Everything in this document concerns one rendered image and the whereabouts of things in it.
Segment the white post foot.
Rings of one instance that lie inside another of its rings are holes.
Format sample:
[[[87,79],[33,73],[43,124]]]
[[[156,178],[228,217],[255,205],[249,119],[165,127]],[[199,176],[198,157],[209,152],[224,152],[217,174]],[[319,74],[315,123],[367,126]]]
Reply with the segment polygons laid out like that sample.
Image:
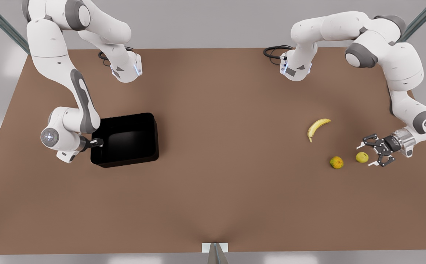
[[[202,243],[201,244],[201,252],[202,253],[208,253],[210,252],[211,246],[216,244],[218,247],[221,247],[222,251],[224,253],[229,252],[229,245],[228,243],[219,243],[219,242],[213,242],[213,243]]]

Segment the silver frame post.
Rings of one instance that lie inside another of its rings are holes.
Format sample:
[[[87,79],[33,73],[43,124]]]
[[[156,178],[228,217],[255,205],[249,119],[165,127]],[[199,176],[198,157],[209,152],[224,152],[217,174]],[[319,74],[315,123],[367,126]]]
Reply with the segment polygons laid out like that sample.
[[[211,243],[208,253],[207,264],[229,264],[220,243]]]
[[[407,42],[407,40],[426,22],[426,7],[407,26],[405,32],[396,43]]]
[[[27,40],[0,14],[0,28],[8,35],[22,50],[30,55]]]

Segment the black storage box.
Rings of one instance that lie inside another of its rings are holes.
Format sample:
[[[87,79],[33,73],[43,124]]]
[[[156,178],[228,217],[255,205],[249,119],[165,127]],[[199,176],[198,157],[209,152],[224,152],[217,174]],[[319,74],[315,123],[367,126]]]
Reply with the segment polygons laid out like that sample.
[[[91,148],[90,160],[103,168],[139,164],[159,158],[157,123],[151,113],[103,118],[92,138],[103,140]]]

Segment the yellow banana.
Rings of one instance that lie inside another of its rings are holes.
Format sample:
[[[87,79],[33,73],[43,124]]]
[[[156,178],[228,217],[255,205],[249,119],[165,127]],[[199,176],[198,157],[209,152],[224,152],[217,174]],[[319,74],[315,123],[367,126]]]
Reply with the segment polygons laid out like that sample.
[[[315,121],[309,128],[308,128],[308,132],[307,132],[307,137],[309,139],[310,142],[312,142],[312,138],[315,134],[315,132],[317,131],[318,128],[322,127],[325,124],[330,123],[331,120],[328,118],[322,118],[319,119],[317,121]]]

